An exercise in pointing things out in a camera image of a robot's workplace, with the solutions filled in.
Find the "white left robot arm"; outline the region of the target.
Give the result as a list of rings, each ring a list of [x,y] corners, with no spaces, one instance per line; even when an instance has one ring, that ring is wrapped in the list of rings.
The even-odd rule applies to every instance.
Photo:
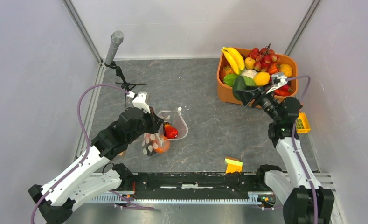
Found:
[[[62,224],[80,207],[98,193],[132,186],[132,177],[126,173],[111,172],[98,182],[87,183],[84,190],[80,184],[99,167],[109,163],[118,154],[145,133],[154,134],[163,126],[164,120],[153,109],[129,107],[120,114],[118,120],[100,131],[92,141],[87,141],[86,150],[60,175],[44,185],[33,185],[28,192],[35,202],[31,223],[35,222],[35,212],[39,211],[48,224]]]

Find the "yellow toy lemon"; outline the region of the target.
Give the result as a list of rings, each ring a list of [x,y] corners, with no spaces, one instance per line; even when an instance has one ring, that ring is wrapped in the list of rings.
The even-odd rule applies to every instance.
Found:
[[[268,72],[259,72],[253,78],[257,86],[264,86],[270,82],[270,74]]]

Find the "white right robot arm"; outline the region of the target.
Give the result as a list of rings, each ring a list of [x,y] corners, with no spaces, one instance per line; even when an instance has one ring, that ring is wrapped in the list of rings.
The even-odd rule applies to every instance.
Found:
[[[334,194],[322,186],[310,169],[302,152],[296,120],[302,104],[295,97],[278,102],[265,87],[234,90],[244,106],[260,106],[273,120],[268,136],[283,159],[289,175],[271,170],[255,178],[260,190],[271,188],[283,205],[287,224],[328,224],[333,213]]]

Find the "orange toy pumpkin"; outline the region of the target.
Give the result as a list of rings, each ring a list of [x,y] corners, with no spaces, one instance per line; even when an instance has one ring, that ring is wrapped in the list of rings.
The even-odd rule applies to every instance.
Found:
[[[163,142],[154,141],[152,147],[156,153],[163,154],[170,149],[170,141],[169,140],[164,140]]]

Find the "clear dotted zip top bag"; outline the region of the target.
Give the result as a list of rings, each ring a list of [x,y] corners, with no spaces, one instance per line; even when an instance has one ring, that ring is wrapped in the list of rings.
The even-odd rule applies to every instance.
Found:
[[[184,139],[188,134],[188,126],[181,114],[181,107],[175,111],[162,110],[158,117],[163,119],[163,124],[155,133],[146,133],[142,140],[142,152],[144,155],[153,156],[169,151],[175,140]]]

